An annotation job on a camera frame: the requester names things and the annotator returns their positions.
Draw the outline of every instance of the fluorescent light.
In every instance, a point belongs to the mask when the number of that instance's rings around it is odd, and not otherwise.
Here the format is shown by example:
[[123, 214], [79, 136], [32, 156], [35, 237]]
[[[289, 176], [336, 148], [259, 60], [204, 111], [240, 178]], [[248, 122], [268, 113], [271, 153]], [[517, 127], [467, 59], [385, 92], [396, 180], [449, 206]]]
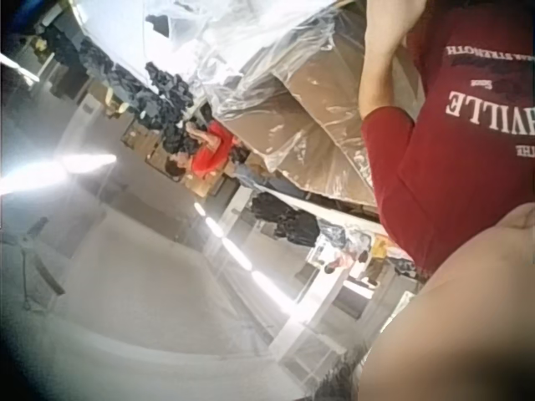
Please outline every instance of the fluorescent light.
[[252, 263], [247, 259], [247, 256], [243, 255], [243, 252], [238, 249], [236, 244], [229, 240], [228, 238], [222, 239], [223, 246], [227, 249], [228, 253], [232, 255], [234, 259], [243, 267], [245, 270], [250, 272], [252, 270]]
[[7, 65], [12, 69], [16, 69], [19, 73], [25, 77], [30, 78], [32, 81], [39, 82], [39, 77], [34, 73], [29, 72], [27, 69], [23, 69], [18, 63], [11, 60], [9, 57], [0, 53], [0, 63]]
[[283, 312], [288, 314], [293, 313], [295, 302], [293, 302], [293, 300], [279, 290], [271, 280], [269, 280], [261, 272], [253, 272], [252, 279], [281, 307]]
[[351, 291], [356, 292], [357, 294], [363, 296], [364, 298], [371, 299], [371, 297], [374, 295], [374, 292], [372, 290], [358, 286], [354, 282], [350, 282], [348, 280], [344, 282], [344, 287], [348, 288]]
[[116, 159], [114, 155], [69, 155], [57, 161], [25, 165], [0, 179], [0, 195], [58, 184], [67, 179], [67, 173], [89, 173], [115, 162]]
[[0, 195], [35, 190], [64, 180], [67, 180], [67, 172], [57, 161], [32, 163], [0, 179]]
[[116, 160], [115, 155], [69, 155], [61, 158], [64, 168], [71, 174], [86, 174]]
[[208, 227], [210, 227], [211, 232], [216, 236], [217, 238], [223, 238], [225, 233], [223, 232], [223, 229], [211, 218], [206, 218], [206, 224]]
[[193, 206], [195, 207], [195, 210], [197, 211], [197, 213], [199, 213], [203, 217], [206, 216], [206, 212], [204, 211], [204, 209], [199, 203], [195, 202]]

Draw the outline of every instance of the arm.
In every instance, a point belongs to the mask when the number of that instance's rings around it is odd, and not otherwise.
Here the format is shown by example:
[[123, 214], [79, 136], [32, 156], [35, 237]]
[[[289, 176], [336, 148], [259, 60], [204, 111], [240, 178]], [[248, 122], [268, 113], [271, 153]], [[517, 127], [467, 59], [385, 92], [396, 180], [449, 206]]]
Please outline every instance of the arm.
[[194, 140], [199, 140], [208, 145], [211, 150], [216, 150], [221, 140], [213, 134], [197, 129], [194, 124], [186, 123], [186, 131]]
[[425, 4], [426, 0], [368, 0], [366, 51], [359, 90], [362, 119], [380, 107], [394, 105], [394, 54], [424, 12]]
[[359, 109], [362, 119], [380, 107], [394, 105], [393, 60], [393, 53], [376, 53], [366, 46], [359, 91]]

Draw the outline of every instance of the person in red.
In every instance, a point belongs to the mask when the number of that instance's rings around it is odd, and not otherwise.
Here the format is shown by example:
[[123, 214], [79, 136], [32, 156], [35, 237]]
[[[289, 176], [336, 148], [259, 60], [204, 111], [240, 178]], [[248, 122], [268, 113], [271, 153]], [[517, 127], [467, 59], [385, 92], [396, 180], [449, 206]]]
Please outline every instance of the person in red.
[[179, 168], [191, 170], [196, 176], [203, 178], [228, 160], [234, 139], [231, 132], [217, 121], [214, 120], [208, 125], [207, 132], [195, 128], [192, 123], [186, 123], [186, 131], [202, 145], [193, 156], [186, 152], [173, 155], [171, 160], [174, 160]]
[[[425, 91], [416, 121], [395, 107], [392, 85], [407, 33]], [[365, 41], [359, 107], [380, 219], [430, 276], [473, 236], [535, 200], [531, 8], [369, 0]]]
[[[431, 278], [314, 400], [535, 399], [534, 8], [426, 3], [367, 1], [359, 107], [380, 218]], [[415, 24], [413, 121], [391, 66]]]

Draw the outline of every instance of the white column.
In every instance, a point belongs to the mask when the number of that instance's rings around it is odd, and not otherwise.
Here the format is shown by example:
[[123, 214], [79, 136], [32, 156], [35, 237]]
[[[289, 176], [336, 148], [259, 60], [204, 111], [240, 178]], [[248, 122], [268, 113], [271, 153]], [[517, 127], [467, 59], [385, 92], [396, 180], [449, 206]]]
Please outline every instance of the white column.
[[[225, 211], [217, 224], [222, 228], [225, 236], [234, 226], [238, 217], [242, 213], [243, 208], [251, 199], [252, 189], [246, 188], [245, 186], [240, 186], [236, 194], [232, 197], [230, 203], [228, 204]], [[210, 260], [212, 256], [217, 254], [219, 247], [221, 246], [221, 240], [212, 236], [210, 240], [204, 245], [202, 253]]]
[[332, 274], [327, 274], [323, 270], [319, 272], [296, 306], [293, 315], [269, 346], [276, 360], [285, 359], [303, 343], [308, 335], [306, 325], [313, 326], [319, 322], [338, 295], [348, 275], [349, 269], [337, 269]]

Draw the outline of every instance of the red shirt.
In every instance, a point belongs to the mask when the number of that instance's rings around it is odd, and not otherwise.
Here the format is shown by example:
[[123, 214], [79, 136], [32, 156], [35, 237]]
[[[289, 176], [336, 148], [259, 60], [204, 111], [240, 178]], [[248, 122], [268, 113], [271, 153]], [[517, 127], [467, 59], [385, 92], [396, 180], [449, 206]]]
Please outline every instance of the red shirt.
[[217, 121], [212, 121], [208, 125], [208, 133], [217, 136], [221, 143], [216, 151], [203, 145], [193, 156], [191, 170], [199, 177], [217, 169], [223, 161], [228, 159], [232, 148], [232, 134]]
[[457, 8], [431, 26], [417, 121], [384, 107], [362, 127], [382, 223], [426, 273], [535, 201], [532, 13]]

